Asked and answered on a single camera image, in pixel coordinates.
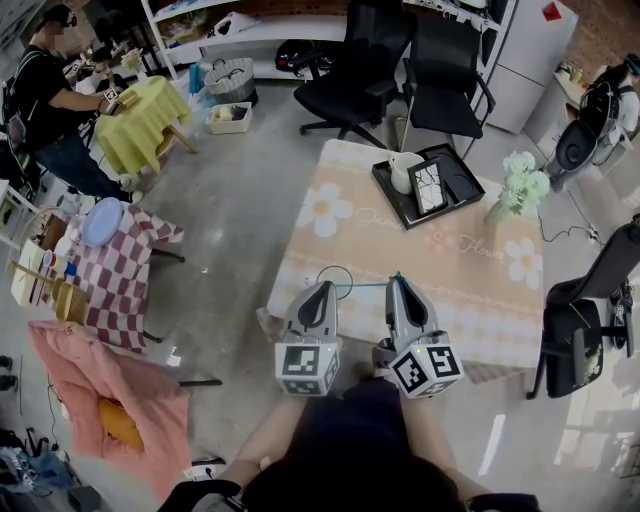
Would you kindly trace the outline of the checkered tablecloth table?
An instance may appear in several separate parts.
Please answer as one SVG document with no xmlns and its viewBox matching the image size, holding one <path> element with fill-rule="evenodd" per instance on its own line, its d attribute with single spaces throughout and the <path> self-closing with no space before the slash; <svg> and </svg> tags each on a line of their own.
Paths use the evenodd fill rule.
<svg viewBox="0 0 640 512">
<path fill-rule="evenodd" d="M 79 325 L 106 344 L 143 354 L 149 340 L 161 341 L 144 327 L 151 257 L 161 252 L 159 244 L 181 243 L 184 230 L 136 205 L 121 203 L 122 220 L 106 245 L 83 244 L 81 226 L 89 212 L 70 222 L 68 257 L 77 266 L 75 276 L 45 268 L 55 277 L 53 285 L 62 279 L 87 293 L 86 317 Z"/>
</svg>

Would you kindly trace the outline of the small flower vase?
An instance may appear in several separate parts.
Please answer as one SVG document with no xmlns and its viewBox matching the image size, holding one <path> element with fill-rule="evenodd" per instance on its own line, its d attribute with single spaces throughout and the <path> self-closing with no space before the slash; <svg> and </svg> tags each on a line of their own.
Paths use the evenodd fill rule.
<svg viewBox="0 0 640 512">
<path fill-rule="evenodd" d="M 146 84 L 149 81 L 147 74 L 143 70 L 144 60 L 139 48 L 133 48 L 124 54 L 121 64 L 125 69 L 134 72 L 141 84 Z"/>
</svg>

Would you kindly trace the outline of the white plastic bag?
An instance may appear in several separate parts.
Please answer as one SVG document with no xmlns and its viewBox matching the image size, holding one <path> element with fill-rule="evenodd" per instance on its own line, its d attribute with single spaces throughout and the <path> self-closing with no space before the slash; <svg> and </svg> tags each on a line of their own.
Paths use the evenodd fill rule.
<svg viewBox="0 0 640 512">
<path fill-rule="evenodd" d="M 251 16 L 238 12 L 231 12 L 221 19 L 208 33 L 209 37 L 227 37 L 247 30 L 259 21 Z"/>
</svg>

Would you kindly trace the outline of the yellow wooden bucket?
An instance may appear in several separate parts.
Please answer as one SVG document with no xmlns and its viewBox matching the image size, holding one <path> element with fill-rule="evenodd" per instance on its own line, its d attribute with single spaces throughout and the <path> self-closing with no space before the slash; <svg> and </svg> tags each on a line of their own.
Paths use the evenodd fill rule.
<svg viewBox="0 0 640 512">
<path fill-rule="evenodd" d="M 88 295 L 84 290 L 62 279 L 56 279 L 52 298 L 57 320 L 84 324 L 88 304 Z"/>
</svg>

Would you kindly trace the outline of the white refrigerator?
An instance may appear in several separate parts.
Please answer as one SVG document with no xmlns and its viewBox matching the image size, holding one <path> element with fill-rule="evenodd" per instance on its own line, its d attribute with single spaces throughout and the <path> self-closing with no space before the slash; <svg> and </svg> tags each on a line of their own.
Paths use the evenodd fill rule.
<svg viewBox="0 0 640 512">
<path fill-rule="evenodd" d="M 564 58 L 579 16 L 560 0 L 517 0 L 488 81 L 493 127 L 519 133 Z"/>
</svg>

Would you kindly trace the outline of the grey woven basket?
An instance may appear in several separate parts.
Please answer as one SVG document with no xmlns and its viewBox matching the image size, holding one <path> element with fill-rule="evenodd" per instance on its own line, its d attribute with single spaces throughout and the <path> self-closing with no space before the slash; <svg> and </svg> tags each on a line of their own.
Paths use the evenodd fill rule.
<svg viewBox="0 0 640 512">
<path fill-rule="evenodd" d="M 250 101 L 256 92 L 251 58 L 216 59 L 204 86 L 218 104 Z"/>
</svg>

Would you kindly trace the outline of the pale blue plate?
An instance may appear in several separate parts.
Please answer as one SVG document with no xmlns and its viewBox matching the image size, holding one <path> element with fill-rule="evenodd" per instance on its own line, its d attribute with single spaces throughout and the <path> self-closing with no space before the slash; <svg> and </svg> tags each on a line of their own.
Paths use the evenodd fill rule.
<svg viewBox="0 0 640 512">
<path fill-rule="evenodd" d="M 122 217 L 123 206 L 119 200 L 105 198 L 97 202 L 82 223 L 83 244 L 89 247 L 106 245 L 118 230 Z"/>
</svg>

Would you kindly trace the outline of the person's dark clothing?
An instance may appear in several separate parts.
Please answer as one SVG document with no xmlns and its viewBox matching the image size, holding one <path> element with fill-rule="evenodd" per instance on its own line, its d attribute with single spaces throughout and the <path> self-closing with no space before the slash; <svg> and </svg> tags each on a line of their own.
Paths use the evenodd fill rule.
<svg viewBox="0 0 640 512">
<path fill-rule="evenodd" d="M 400 395 L 367 379 L 309 401 L 286 455 L 243 490 L 248 512 L 542 512 L 536 496 L 456 485 L 410 448 Z"/>
</svg>

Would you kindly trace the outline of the white storage bin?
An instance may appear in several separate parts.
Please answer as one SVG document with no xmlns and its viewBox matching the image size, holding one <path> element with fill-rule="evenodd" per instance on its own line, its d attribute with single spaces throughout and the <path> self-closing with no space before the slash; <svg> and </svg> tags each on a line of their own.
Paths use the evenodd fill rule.
<svg viewBox="0 0 640 512">
<path fill-rule="evenodd" d="M 246 133 L 252 118 L 250 102 L 220 104 L 210 109 L 205 124 L 214 135 Z"/>
</svg>

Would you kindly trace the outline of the green tablecloth round table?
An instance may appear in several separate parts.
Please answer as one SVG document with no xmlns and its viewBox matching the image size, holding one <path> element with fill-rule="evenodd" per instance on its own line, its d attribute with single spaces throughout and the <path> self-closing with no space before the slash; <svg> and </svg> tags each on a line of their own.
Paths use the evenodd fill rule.
<svg viewBox="0 0 640 512">
<path fill-rule="evenodd" d="M 137 83 L 124 92 L 135 93 L 140 100 L 116 116 L 101 116 L 95 136 L 106 161 L 117 174 L 137 174 L 144 166 L 160 172 L 156 150 L 164 131 L 175 122 L 191 121 L 192 110 L 170 81 L 154 76 L 145 84 Z"/>
</svg>

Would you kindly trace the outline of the orange cushion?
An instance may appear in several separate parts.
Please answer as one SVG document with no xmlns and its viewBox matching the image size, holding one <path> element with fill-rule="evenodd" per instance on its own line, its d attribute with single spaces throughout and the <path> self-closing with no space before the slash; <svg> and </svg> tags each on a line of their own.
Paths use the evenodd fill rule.
<svg viewBox="0 0 640 512">
<path fill-rule="evenodd" d="M 101 424 L 111 437 L 139 452 L 144 451 L 136 423 L 120 403 L 102 398 L 98 402 L 98 411 Z"/>
</svg>

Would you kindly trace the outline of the white shelving unit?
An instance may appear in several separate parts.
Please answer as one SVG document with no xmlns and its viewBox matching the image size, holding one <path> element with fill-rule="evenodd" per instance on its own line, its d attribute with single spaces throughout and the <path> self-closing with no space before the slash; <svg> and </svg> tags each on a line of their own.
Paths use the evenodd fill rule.
<svg viewBox="0 0 640 512">
<path fill-rule="evenodd" d="M 286 39 L 338 42 L 343 40 L 346 34 L 347 22 L 344 15 L 255 15 L 253 17 L 256 20 L 254 24 L 250 24 L 248 22 L 250 17 L 244 15 L 240 28 L 232 30 L 229 35 L 206 33 L 197 36 L 191 42 L 168 43 L 160 32 L 159 24 L 161 22 L 174 21 L 181 15 L 230 4 L 238 0 L 174 2 L 170 7 L 162 8 L 156 13 L 152 11 L 149 0 L 140 1 L 152 34 L 159 46 L 160 55 L 172 75 L 176 74 L 177 65 L 195 62 L 204 48 L 212 46 Z M 488 0 L 487 6 L 480 10 L 473 9 L 463 0 L 403 0 L 403 2 L 416 8 L 419 13 L 437 14 L 459 23 L 468 23 L 476 29 L 481 35 L 477 70 L 480 76 L 487 80 L 494 70 L 518 0 Z"/>
</svg>

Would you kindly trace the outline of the wicker basket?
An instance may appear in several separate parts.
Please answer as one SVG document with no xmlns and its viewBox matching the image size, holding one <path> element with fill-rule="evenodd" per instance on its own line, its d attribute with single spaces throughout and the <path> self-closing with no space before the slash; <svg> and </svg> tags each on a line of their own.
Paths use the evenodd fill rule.
<svg viewBox="0 0 640 512">
<path fill-rule="evenodd" d="M 38 248 L 53 250 L 64 235 L 67 225 L 64 213 L 59 207 L 45 206 L 26 221 L 20 235 L 19 249 L 22 250 L 26 242 L 31 241 Z"/>
</svg>

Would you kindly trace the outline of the green plant sprig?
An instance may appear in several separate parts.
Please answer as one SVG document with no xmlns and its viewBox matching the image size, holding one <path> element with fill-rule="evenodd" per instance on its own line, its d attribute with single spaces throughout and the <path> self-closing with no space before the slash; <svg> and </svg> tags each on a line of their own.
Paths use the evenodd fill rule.
<svg viewBox="0 0 640 512">
<path fill-rule="evenodd" d="M 602 373 L 602 366 L 603 346 L 598 345 L 592 353 L 586 356 L 582 384 L 587 385 L 596 380 Z"/>
</svg>

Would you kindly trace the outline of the vase of white flowers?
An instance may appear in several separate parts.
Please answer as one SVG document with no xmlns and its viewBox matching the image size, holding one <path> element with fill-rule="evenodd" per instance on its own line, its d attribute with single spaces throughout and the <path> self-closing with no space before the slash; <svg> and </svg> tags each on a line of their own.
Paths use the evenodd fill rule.
<svg viewBox="0 0 640 512">
<path fill-rule="evenodd" d="M 485 224 L 497 226 L 509 218 L 532 217 L 550 190 L 549 177 L 536 167 L 528 152 L 512 152 L 503 160 L 505 176 L 497 201 L 485 216 Z"/>
</svg>

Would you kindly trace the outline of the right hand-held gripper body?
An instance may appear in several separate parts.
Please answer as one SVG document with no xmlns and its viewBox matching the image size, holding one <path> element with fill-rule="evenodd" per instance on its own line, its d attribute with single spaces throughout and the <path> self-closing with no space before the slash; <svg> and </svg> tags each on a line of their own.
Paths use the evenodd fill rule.
<svg viewBox="0 0 640 512">
<path fill-rule="evenodd" d="M 447 332 L 416 338 L 402 349 L 390 338 L 372 351 L 374 370 L 394 383 L 408 399 L 443 393 L 464 377 L 462 362 Z"/>
</svg>

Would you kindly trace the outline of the person's left forearm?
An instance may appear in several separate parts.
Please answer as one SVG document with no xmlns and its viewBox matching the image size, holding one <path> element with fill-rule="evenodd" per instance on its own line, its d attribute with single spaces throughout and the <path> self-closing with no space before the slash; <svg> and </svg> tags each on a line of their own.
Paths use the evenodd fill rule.
<svg viewBox="0 0 640 512">
<path fill-rule="evenodd" d="M 282 459 L 291 444 L 307 399 L 282 395 L 273 409 L 248 437 L 222 480 L 245 488 L 270 463 Z"/>
</svg>

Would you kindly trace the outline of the black tray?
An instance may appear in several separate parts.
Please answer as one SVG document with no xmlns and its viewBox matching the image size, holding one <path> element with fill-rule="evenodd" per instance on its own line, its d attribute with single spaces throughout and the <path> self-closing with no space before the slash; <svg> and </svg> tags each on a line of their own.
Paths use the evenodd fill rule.
<svg viewBox="0 0 640 512">
<path fill-rule="evenodd" d="M 421 211 L 415 191 L 404 195 L 395 190 L 391 182 L 391 166 L 388 162 L 376 163 L 371 169 L 381 191 L 406 230 L 453 213 L 484 197 L 483 186 L 450 144 L 444 143 L 424 148 L 417 154 L 428 164 L 437 166 L 443 189 L 443 205 L 428 212 Z"/>
</svg>

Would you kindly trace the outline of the black bag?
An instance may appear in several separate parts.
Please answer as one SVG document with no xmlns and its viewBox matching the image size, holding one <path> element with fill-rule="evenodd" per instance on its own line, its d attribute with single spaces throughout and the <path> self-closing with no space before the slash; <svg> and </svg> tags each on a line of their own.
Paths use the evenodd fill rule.
<svg viewBox="0 0 640 512">
<path fill-rule="evenodd" d="M 277 49 L 275 67 L 278 71 L 302 77 L 314 63 L 318 71 L 329 71 L 336 65 L 333 42 L 318 40 L 288 39 Z"/>
</svg>

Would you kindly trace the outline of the cream box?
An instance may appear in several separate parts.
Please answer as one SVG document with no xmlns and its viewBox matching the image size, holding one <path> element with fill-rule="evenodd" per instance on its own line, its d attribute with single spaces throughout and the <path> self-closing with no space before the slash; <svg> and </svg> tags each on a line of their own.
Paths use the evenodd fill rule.
<svg viewBox="0 0 640 512">
<path fill-rule="evenodd" d="M 20 255 L 10 257 L 11 294 L 22 307 L 38 306 L 48 300 L 51 286 L 43 264 L 44 254 L 35 242 L 27 240 Z"/>
</svg>

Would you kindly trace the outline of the grey shell chair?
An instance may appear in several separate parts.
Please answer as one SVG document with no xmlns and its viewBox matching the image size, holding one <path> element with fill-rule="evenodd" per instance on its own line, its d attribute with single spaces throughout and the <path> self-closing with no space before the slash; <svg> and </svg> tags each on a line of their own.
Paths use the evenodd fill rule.
<svg viewBox="0 0 640 512">
<path fill-rule="evenodd" d="M 565 188 L 591 160 L 596 145 L 596 136 L 582 120 L 576 119 L 567 126 L 546 168 L 553 191 L 560 192 Z"/>
</svg>

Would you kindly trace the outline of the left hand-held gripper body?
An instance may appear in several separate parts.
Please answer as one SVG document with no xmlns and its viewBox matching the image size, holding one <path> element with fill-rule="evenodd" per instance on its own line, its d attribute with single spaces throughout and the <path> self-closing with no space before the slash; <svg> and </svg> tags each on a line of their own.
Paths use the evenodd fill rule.
<svg viewBox="0 0 640 512">
<path fill-rule="evenodd" d="M 290 396 L 326 396 L 340 367 L 342 340 L 325 343 L 276 343 L 275 378 Z"/>
</svg>

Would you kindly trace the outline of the person's right forearm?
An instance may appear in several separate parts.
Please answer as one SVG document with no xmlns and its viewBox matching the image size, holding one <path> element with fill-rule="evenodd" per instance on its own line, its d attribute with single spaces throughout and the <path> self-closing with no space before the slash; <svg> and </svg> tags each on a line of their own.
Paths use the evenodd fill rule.
<svg viewBox="0 0 640 512">
<path fill-rule="evenodd" d="M 430 400 L 402 397 L 400 402 L 412 453 L 437 466 L 458 485 L 459 474 L 454 453 Z"/>
</svg>

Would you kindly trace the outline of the black swivel chair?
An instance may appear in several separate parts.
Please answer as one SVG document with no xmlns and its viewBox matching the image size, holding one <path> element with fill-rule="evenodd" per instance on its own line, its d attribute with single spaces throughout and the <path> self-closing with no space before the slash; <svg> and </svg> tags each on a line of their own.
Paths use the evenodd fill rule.
<svg viewBox="0 0 640 512">
<path fill-rule="evenodd" d="M 635 352 L 631 272 L 640 265 L 640 214 L 619 227 L 582 277 L 554 285 L 547 294 L 539 361 L 528 400 L 546 383 L 561 398 L 585 387 L 586 356 L 609 340 L 627 356 Z"/>
</svg>

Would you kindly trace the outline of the teal star wand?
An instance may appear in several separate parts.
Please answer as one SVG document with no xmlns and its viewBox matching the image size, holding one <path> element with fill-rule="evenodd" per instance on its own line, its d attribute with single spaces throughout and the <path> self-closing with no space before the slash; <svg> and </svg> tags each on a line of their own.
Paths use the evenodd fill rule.
<svg viewBox="0 0 640 512">
<path fill-rule="evenodd" d="M 398 281 L 398 282 L 405 282 L 404 277 L 401 275 L 400 272 L 397 272 L 395 275 L 390 276 L 385 282 L 376 282 L 376 283 L 353 283 L 353 282 L 349 282 L 347 284 L 336 284 L 336 287 L 338 288 L 348 288 L 348 289 L 353 289 L 353 288 L 366 288 L 366 287 L 386 287 L 387 285 L 390 285 L 393 281 Z"/>
</svg>

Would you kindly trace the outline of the black framed picture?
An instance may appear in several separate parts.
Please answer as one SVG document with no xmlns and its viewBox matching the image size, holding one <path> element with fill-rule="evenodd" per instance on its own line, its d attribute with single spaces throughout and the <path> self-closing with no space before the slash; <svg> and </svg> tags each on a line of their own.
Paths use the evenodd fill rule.
<svg viewBox="0 0 640 512">
<path fill-rule="evenodd" d="M 408 169 L 408 176 L 421 217 L 442 210 L 447 204 L 441 182 L 439 162 L 440 159 L 434 157 L 419 162 Z"/>
</svg>

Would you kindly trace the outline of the peach floral tablecloth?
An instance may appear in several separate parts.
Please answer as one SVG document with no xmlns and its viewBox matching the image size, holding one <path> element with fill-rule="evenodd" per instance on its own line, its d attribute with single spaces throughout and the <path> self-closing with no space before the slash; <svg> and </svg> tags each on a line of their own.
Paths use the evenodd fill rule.
<svg viewBox="0 0 640 512">
<path fill-rule="evenodd" d="M 372 175 L 386 151 L 330 140 L 286 247 L 268 299 L 284 316 L 292 300 L 330 265 L 354 283 L 400 272 L 432 301 L 469 378 L 493 380 L 535 367 L 545 293 L 542 240 L 535 218 L 486 225 L 495 187 L 469 206 L 406 230 Z M 384 287 L 353 288 L 339 302 L 343 337 L 376 343 L 388 333 Z"/>
</svg>

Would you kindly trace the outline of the black mesh office chair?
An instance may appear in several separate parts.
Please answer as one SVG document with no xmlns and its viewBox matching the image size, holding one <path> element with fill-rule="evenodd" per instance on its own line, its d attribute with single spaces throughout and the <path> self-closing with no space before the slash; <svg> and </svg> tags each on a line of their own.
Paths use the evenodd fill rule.
<svg viewBox="0 0 640 512">
<path fill-rule="evenodd" d="M 298 60 L 309 65 L 312 79 L 294 91 L 294 98 L 320 119 L 302 125 L 299 133 L 337 129 L 340 140 L 352 132 L 384 149 L 386 145 L 363 125 L 381 125 L 399 95 L 396 68 L 416 29 L 417 17 L 405 10 L 402 0 L 352 0 L 336 66 L 319 74 L 322 51 Z"/>
</svg>

